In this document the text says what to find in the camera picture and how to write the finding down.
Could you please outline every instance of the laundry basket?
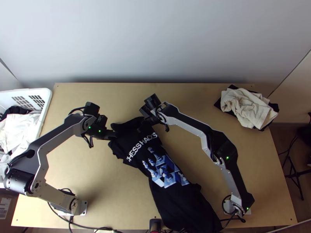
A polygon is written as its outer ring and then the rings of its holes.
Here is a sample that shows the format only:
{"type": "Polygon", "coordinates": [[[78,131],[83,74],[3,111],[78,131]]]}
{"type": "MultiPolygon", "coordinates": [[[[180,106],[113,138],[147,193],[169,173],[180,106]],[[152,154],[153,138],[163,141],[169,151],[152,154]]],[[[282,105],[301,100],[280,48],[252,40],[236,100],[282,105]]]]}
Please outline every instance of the laundry basket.
{"type": "Polygon", "coordinates": [[[30,110],[40,110],[41,115],[36,125],[36,138],[39,137],[44,119],[52,98],[48,88],[16,89],[0,92],[0,119],[11,106],[20,106],[30,110]]]}

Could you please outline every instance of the floor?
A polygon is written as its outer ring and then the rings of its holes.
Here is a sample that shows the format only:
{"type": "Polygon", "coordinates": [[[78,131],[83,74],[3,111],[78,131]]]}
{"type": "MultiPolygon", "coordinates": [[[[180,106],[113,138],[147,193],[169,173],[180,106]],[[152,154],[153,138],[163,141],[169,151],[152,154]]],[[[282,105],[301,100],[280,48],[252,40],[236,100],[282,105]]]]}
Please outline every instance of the floor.
{"type": "MultiPolygon", "coordinates": [[[[289,144],[293,137],[295,136],[297,128],[301,125],[297,124],[272,124],[270,126],[271,134],[276,146],[278,153],[283,152],[288,149],[289,144]]],[[[308,155],[311,154],[311,148],[305,145],[301,140],[297,140],[293,145],[290,156],[293,163],[298,171],[303,171],[309,169],[307,164],[308,155]]],[[[280,155],[280,162],[283,163],[286,154],[280,155]]],[[[284,173],[289,173],[289,162],[285,164],[284,173]]],[[[288,189],[292,198],[294,209],[296,212],[298,222],[304,221],[311,218],[311,174],[303,175],[300,178],[302,191],[305,200],[300,199],[300,194],[298,188],[295,184],[287,179],[288,189]]],[[[273,230],[280,229],[284,226],[276,227],[263,227],[263,228],[239,228],[239,229],[225,229],[223,232],[226,233],[265,233],[273,230]]],[[[300,224],[298,226],[293,226],[288,229],[278,230],[278,233],[307,233],[310,232],[311,221],[307,223],[300,224]]],[[[73,230],[74,233],[92,233],[92,230],[73,230]]],[[[143,231],[123,231],[124,233],[145,233],[143,231]]],[[[44,229],[44,228],[30,228],[27,233],[68,233],[68,229],[44,229]]]]}

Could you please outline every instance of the black t-shirt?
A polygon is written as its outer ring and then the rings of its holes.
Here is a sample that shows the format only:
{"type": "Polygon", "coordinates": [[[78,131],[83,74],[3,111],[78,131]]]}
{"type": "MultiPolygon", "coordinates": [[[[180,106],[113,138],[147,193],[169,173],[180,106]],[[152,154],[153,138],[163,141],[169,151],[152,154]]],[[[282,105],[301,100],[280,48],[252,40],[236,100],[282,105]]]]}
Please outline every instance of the black t-shirt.
{"type": "Polygon", "coordinates": [[[143,117],[112,124],[117,138],[109,147],[123,163],[136,167],[149,178],[149,186],[163,223],[170,229],[210,233],[222,229],[219,218],[201,194],[168,156],[153,128],[141,127],[143,117]]]}

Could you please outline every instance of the wooden table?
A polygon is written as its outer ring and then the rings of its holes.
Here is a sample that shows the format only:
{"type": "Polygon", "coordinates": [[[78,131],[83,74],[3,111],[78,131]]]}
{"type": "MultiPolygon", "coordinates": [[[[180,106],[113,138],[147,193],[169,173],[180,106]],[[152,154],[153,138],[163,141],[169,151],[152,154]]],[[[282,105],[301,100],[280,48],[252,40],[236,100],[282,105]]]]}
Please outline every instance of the wooden table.
{"type": "MultiPolygon", "coordinates": [[[[236,145],[238,166],[248,192],[255,199],[246,223],[232,221],[229,228],[280,226],[297,223],[270,130],[259,132],[240,125],[238,120],[215,108],[213,104],[229,84],[164,84],[164,83],[57,83],[42,135],[63,123],[68,112],[86,101],[100,106],[100,113],[113,122],[125,122],[140,116],[144,99],[156,93],[161,101],[177,106],[186,115],[223,131],[236,145]]],[[[254,85],[238,85],[255,90],[254,85]]],[[[166,133],[156,125],[168,154],[202,193],[219,218],[228,218],[221,208],[222,199],[230,192],[220,169],[203,153],[198,137],[177,126],[166,133]]],[[[160,217],[153,201],[148,178],[138,169],[118,160],[108,141],[94,141],[89,149],[84,140],[71,137],[48,154],[48,184],[70,188],[88,200],[86,216],[75,216],[78,224],[115,229],[147,229],[149,219],[160,217]]],[[[67,228],[68,224],[39,198],[19,196],[13,226],[67,228]]]]}

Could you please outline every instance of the graphic print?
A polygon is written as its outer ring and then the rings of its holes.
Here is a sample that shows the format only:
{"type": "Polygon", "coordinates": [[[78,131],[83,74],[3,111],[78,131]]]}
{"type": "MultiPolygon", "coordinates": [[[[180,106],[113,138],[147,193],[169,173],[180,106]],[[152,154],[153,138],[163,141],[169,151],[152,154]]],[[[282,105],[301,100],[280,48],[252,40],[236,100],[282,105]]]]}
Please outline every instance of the graphic print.
{"type": "Polygon", "coordinates": [[[164,188],[177,182],[182,186],[189,184],[189,181],[167,154],[159,156],[152,147],[149,147],[148,150],[154,155],[155,160],[148,159],[148,162],[142,161],[142,163],[150,172],[153,182],[164,188]]]}

